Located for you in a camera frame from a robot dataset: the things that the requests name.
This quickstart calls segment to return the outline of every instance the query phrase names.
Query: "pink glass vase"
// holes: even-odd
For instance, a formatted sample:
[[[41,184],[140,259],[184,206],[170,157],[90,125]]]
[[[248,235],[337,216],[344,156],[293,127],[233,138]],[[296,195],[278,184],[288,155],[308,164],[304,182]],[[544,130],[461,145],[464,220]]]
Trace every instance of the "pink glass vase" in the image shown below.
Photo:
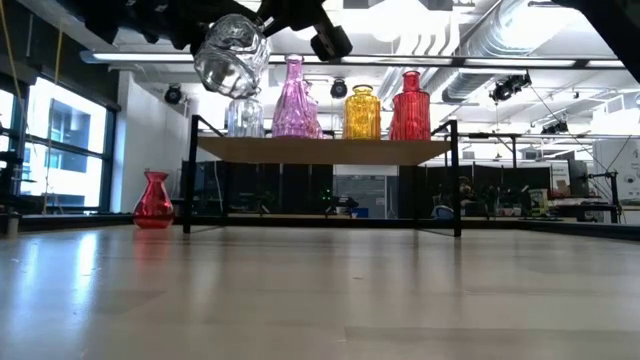
[[[164,187],[169,174],[145,171],[144,176],[149,183],[133,212],[133,222],[141,229],[165,229],[173,223],[173,205]]]
[[[273,137],[317,138],[317,121],[309,105],[306,85],[302,79],[302,61],[300,55],[287,56],[287,80],[273,116]]]

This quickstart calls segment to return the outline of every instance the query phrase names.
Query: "black cable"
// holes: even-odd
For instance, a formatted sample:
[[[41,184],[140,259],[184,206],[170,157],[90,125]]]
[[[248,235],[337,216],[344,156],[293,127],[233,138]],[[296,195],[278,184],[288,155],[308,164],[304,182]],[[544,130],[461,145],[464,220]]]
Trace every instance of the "black cable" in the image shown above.
[[[547,108],[547,110],[549,111],[549,114],[551,114],[551,116],[553,116],[553,118],[558,121],[558,122],[562,122],[561,119],[559,119],[556,114],[553,112],[553,110],[551,110],[551,108],[549,107],[549,105],[547,105],[546,102],[544,102],[544,100],[542,99],[542,97],[540,96],[540,94],[538,94],[538,92],[536,91],[536,89],[533,86],[530,86],[531,90],[533,91],[534,94],[536,94],[536,97],[540,100],[540,102],[542,103],[542,105],[544,105],[545,108]],[[571,136],[571,138],[578,143],[578,145],[580,145],[582,147],[582,149],[584,151],[586,151],[587,154],[589,154],[589,156],[591,156],[591,158],[593,159],[593,161],[595,161],[598,165],[600,165],[600,167],[602,167],[603,169],[605,169],[605,172],[609,171],[609,168],[611,167],[611,165],[613,165],[613,162],[611,163],[611,165],[609,165],[609,167],[605,167],[600,161],[598,161],[598,159],[596,159],[595,156],[593,156],[593,153],[591,151],[589,151],[589,149],[587,149],[586,146],[584,146],[584,144],[582,144],[580,142],[580,140],[578,140],[578,138],[573,135],[571,132],[567,131],[567,134],[569,134]],[[631,140],[631,136],[629,136],[629,138],[627,139],[627,141],[625,142],[625,144],[622,146],[622,149],[620,149],[620,152],[618,153],[618,155],[616,156],[616,158],[614,159],[617,160],[618,156],[620,156],[620,153],[622,153],[622,151],[624,150],[625,146],[627,146],[627,143],[629,142],[629,140]],[[613,192],[613,189],[611,188],[611,185],[605,180],[605,184],[607,185],[607,187],[609,187],[609,190],[611,190]],[[622,214],[622,217],[625,218],[625,222],[626,222],[626,216],[624,214],[624,209],[622,208],[622,203],[620,202],[620,199],[618,199],[618,203],[617,204],[613,204],[615,206],[618,206],[620,208],[620,213]]]
[[[542,99],[542,97],[540,96],[540,94],[538,94],[538,92],[536,91],[536,89],[533,86],[530,86],[531,90],[533,91],[534,94],[536,94],[536,96],[538,97],[538,99],[540,100],[540,102],[542,103],[542,105],[544,105],[544,107],[547,108],[547,110],[549,111],[549,114],[551,114],[551,116],[553,116],[554,119],[556,119],[556,121],[558,122],[562,122],[562,120],[560,118],[558,118],[556,116],[556,114],[553,112],[553,110],[551,110],[551,108],[549,107],[549,105],[547,105],[547,103],[544,102],[544,100]],[[571,132],[567,131],[567,134],[569,134],[569,136],[571,136],[571,138],[573,140],[575,140],[575,142],[578,143],[578,145],[580,145],[582,147],[582,150],[586,151],[587,154],[589,154],[589,156],[591,156],[591,158],[593,159],[593,161],[595,161],[598,165],[600,165],[603,169],[606,169],[606,167],[600,162],[598,161],[598,159],[596,159],[595,156],[593,156],[593,153],[591,151],[589,151],[589,149],[587,149],[586,146],[584,146],[583,143],[580,142],[580,140],[578,140],[578,138],[573,135]]]
[[[613,161],[611,162],[611,164],[609,164],[605,172],[609,172],[609,169],[613,166],[616,160],[618,160],[618,157],[620,156],[620,154],[622,154],[622,152],[624,151],[624,148],[627,147],[627,144],[629,143],[629,140],[631,140],[632,136],[633,135],[629,135],[629,137],[627,138],[627,141],[625,141],[624,144],[622,144],[622,148],[620,148],[620,151],[618,151],[618,155],[616,155],[616,157],[613,158]]]

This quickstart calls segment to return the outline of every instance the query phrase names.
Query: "shelf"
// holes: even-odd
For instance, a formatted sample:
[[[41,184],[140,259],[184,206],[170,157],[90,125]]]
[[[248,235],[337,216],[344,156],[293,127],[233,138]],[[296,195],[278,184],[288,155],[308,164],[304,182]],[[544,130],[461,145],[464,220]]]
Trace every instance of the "shelf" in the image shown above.
[[[198,137],[198,146],[236,163],[418,165],[451,149],[448,141]]]

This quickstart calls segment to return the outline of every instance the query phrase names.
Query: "glass bottle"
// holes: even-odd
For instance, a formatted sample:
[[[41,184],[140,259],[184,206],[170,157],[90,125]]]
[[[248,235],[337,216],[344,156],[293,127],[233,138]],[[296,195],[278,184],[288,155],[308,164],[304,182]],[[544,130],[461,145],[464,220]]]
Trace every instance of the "glass bottle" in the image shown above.
[[[233,100],[227,110],[227,124],[231,137],[264,137],[262,104],[255,97]]]
[[[286,61],[287,80],[273,115],[273,137],[316,138],[317,129],[312,121],[313,109],[309,106],[302,79],[303,57],[289,55]]]
[[[369,85],[353,88],[345,102],[344,139],[380,140],[380,99]]]
[[[311,91],[311,83],[305,81],[304,84],[305,93],[307,94],[307,102],[309,103],[309,111],[311,113],[311,123],[315,128],[314,138],[323,139],[324,135],[322,133],[322,126],[320,126],[320,122],[318,121],[318,101],[309,94]]]
[[[391,140],[431,140],[429,94],[420,89],[420,73],[404,75],[402,93],[393,98]]]
[[[207,90],[244,99],[256,94],[270,55],[261,27],[231,14],[209,29],[194,57],[194,67]]]
[[[142,229],[165,229],[173,223],[173,204],[164,181],[169,174],[145,171],[147,188],[133,211],[133,222]]]

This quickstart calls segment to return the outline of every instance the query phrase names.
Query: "red vase on floor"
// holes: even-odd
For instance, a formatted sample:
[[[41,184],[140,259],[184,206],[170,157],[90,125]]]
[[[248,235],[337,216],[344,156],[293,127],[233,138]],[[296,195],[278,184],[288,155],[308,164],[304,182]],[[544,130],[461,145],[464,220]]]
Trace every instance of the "red vase on floor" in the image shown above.
[[[149,183],[133,212],[133,222],[142,229],[166,229],[173,223],[173,204],[164,187],[169,174],[145,171]]]

